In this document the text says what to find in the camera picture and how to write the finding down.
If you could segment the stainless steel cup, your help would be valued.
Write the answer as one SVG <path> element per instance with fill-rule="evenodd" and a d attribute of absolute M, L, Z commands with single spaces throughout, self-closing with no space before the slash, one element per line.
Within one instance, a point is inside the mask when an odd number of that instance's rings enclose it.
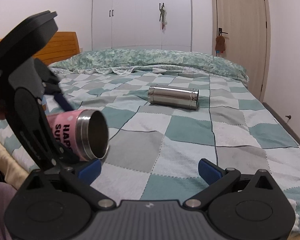
<path fill-rule="evenodd" d="M 199 90 L 194 88 L 154 85 L 149 87 L 148 101 L 154 105 L 196 110 L 199 104 Z"/>

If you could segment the white built-in wardrobe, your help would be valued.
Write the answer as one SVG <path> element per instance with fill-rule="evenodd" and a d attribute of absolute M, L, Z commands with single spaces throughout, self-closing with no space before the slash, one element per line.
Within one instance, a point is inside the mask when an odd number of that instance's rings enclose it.
<path fill-rule="evenodd" d="M 165 4 L 161 30 L 159 3 Z M 92 0 L 92 49 L 191 51 L 191 0 Z"/>

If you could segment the light wooden door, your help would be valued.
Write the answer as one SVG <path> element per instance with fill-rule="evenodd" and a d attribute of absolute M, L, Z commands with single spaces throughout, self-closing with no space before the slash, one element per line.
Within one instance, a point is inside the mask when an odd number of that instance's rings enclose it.
<path fill-rule="evenodd" d="M 260 101 L 266 91 L 270 60 L 270 12 L 268 0 L 212 0 L 213 36 L 218 28 L 225 37 L 225 52 L 219 54 L 243 66 L 248 89 Z"/>

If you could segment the green floral duvet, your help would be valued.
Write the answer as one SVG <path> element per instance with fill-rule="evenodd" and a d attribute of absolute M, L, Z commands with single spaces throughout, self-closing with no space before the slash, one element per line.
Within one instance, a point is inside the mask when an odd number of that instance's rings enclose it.
<path fill-rule="evenodd" d="M 199 52 L 159 49 L 104 49 L 85 51 L 49 65 L 62 73 L 100 73 L 117 75 L 137 71 L 154 73 L 204 73 L 229 77 L 247 86 L 244 67 L 229 60 Z"/>

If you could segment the checkered teal bed sheet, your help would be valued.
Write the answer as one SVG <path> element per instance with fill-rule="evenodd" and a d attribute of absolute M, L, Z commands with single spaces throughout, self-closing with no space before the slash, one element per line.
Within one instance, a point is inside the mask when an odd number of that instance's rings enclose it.
<path fill-rule="evenodd" d="M 109 152 L 92 183 L 115 202 L 183 202 L 206 187 L 200 159 L 243 174 L 268 170 L 296 211 L 300 233 L 300 146 L 244 87 L 228 77 L 147 69 L 125 75 L 55 69 L 76 109 L 96 109 L 109 126 Z M 196 111 L 148 102 L 152 85 L 194 88 Z"/>

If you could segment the pink happy supply chain cup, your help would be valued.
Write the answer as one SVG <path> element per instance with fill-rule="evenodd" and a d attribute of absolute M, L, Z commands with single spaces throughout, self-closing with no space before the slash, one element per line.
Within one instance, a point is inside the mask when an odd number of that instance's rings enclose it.
<path fill-rule="evenodd" d="M 57 142 L 80 160 L 103 159 L 109 143 L 109 129 L 101 111 L 81 109 L 47 116 Z"/>

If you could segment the orange wooden headboard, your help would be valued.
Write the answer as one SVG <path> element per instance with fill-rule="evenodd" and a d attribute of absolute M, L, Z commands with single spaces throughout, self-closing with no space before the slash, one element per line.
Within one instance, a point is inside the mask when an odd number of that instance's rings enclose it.
<path fill-rule="evenodd" d="M 34 33 L 18 40 L 0 40 L 0 54 L 8 61 L 17 63 L 23 63 L 32 57 L 49 66 L 79 53 L 78 38 L 74 31 L 57 31 L 49 40 Z"/>

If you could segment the green hanging ornament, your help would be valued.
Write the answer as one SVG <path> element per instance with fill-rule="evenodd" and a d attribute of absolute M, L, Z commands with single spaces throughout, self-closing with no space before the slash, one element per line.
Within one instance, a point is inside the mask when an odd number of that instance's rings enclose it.
<path fill-rule="evenodd" d="M 164 3 L 159 3 L 159 11 L 160 11 L 159 22 L 161 25 L 161 30 L 164 31 L 166 27 L 166 9 Z"/>

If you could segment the brown plush toy hanging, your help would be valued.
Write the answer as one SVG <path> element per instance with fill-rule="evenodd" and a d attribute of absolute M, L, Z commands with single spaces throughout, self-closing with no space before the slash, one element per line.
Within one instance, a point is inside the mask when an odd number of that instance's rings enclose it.
<path fill-rule="evenodd" d="M 226 50 L 225 48 L 225 38 L 223 35 L 219 35 L 216 37 L 216 45 L 215 45 L 215 51 L 216 54 L 222 54 Z"/>

